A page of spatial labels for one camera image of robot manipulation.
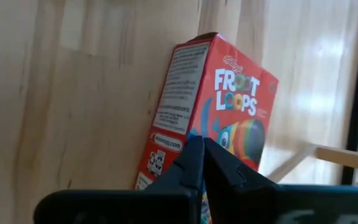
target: wood grain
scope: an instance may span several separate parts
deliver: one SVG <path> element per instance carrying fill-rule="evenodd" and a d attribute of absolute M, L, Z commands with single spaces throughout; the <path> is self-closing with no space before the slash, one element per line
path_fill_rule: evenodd
<path fill-rule="evenodd" d="M 0 0 L 0 223 L 54 190 L 128 189 L 173 46 L 209 31 L 280 79 L 261 173 L 343 146 L 358 0 Z M 336 171 L 307 159 L 283 181 Z"/>

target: cereal box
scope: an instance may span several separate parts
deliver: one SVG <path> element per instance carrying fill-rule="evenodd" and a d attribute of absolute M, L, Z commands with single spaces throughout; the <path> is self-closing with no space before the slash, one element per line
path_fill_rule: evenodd
<path fill-rule="evenodd" d="M 217 33 L 175 47 L 139 164 L 136 189 L 160 176 L 193 135 L 257 170 L 278 80 Z M 208 222 L 206 197 L 203 220 Z"/>

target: kellogg's logo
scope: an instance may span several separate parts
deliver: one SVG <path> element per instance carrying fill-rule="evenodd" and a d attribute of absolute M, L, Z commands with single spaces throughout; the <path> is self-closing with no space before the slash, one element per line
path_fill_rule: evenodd
<path fill-rule="evenodd" d="M 234 57 L 232 57 L 230 55 L 225 55 L 223 57 L 223 62 L 230 65 L 233 72 L 235 72 L 235 73 L 242 73 L 242 71 L 244 70 L 244 68 L 242 66 L 237 64 L 237 59 L 235 59 Z"/>

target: light wood panel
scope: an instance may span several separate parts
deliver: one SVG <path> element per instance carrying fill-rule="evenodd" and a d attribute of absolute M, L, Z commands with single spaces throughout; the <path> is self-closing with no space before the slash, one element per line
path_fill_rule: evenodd
<path fill-rule="evenodd" d="M 129 188 L 173 46 L 209 31 L 280 79 L 262 173 L 343 145 L 358 0 L 0 0 L 0 223 L 54 190 Z M 335 174 L 310 160 L 284 181 Z"/>

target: froot loops box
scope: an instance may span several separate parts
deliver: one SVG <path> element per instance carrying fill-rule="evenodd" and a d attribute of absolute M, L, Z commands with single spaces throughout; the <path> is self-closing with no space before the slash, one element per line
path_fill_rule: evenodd
<path fill-rule="evenodd" d="M 136 189 L 168 169 L 194 135 L 213 138 L 257 170 L 278 80 L 218 33 L 175 47 L 144 154 Z M 204 223 L 209 222 L 203 199 Z"/>

